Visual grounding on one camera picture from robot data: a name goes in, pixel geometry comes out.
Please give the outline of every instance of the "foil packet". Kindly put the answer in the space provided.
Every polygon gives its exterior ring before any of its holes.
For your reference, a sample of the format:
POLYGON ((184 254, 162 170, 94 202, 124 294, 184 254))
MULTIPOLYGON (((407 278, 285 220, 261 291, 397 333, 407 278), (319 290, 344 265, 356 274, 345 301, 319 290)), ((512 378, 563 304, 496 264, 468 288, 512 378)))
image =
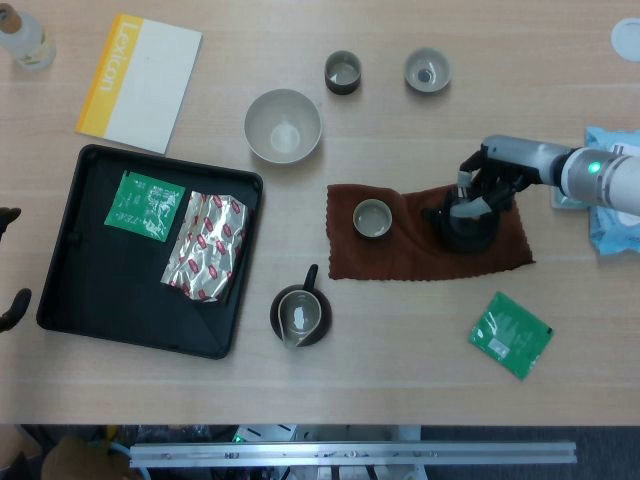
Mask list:
POLYGON ((250 210, 231 195, 191 192, 162 283, 191 300, 224 300, 239 265, 250 210))

